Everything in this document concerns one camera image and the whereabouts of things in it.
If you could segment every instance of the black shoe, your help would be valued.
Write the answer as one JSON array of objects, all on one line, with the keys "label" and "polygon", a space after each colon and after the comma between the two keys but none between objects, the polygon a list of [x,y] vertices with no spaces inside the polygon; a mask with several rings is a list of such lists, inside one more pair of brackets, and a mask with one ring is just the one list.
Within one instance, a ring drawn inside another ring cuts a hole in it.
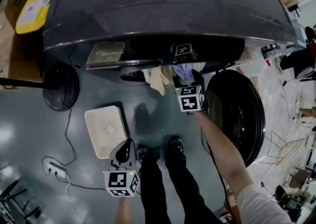
[{"label": "black shoe", "polygon": [[153,152],[150,148],[144,145],[140,145],[137,149],[137,160],[140,162],[140,164],[143,164],[144,159],[155,159]]},{"label": "black shoe", "polygon": [[180,137],[173,136],[168,142],[168,153],[183,153],[183,142]]}]

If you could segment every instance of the cardboard box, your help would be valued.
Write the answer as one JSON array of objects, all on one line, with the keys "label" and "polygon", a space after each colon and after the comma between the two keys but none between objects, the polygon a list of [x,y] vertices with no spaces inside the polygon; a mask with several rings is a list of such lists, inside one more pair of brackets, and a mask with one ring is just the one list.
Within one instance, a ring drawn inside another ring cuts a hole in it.
[{"label": "cardboard box", "polygon": [[27,0],[0,3],[0,77],[43,82],[39,61],[43,58],[42,35],[18,35],[15,24]]}]

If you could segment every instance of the laundry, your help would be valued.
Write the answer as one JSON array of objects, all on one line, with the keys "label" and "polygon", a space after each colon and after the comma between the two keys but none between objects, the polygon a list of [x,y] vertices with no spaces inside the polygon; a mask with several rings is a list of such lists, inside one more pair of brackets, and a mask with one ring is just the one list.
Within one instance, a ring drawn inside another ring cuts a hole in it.
[{"label": "laundry", "polygon": [[180,65],[172,65],[174,71],[178,74],[178,76],[185,80],[188,78],[192,78],[192,70],[196,70],[197,72],[200,72],[203,70],[205,63],[193,63],[193,64],[180,64]]},{"label": "laundry", "polygon": [[165,89],[173,84],[173,69],[171,66],[158,66],[151,69],[142,70],[145,81],[152,89],[157,90],[161,95],[165,95]]}]

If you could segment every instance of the person's left arm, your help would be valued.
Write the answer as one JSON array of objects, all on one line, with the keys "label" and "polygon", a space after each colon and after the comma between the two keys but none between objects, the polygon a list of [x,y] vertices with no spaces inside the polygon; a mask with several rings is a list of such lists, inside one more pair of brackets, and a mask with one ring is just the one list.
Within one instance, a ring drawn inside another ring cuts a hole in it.
[{"label": "person's left arm", "polygon": [[120,197],[115,224],[132,224],[130,213],[130,200],[128,197]]}]

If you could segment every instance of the white t-shirt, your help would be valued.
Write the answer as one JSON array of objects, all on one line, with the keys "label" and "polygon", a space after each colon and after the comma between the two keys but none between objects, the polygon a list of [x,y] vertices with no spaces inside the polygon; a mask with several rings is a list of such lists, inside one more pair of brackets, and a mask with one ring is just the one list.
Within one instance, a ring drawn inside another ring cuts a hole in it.
[{"label": "white t-shirt", "polygon": [[242,224],[292,224],[289,215],[255,185],[244,188],[237,197]]}]

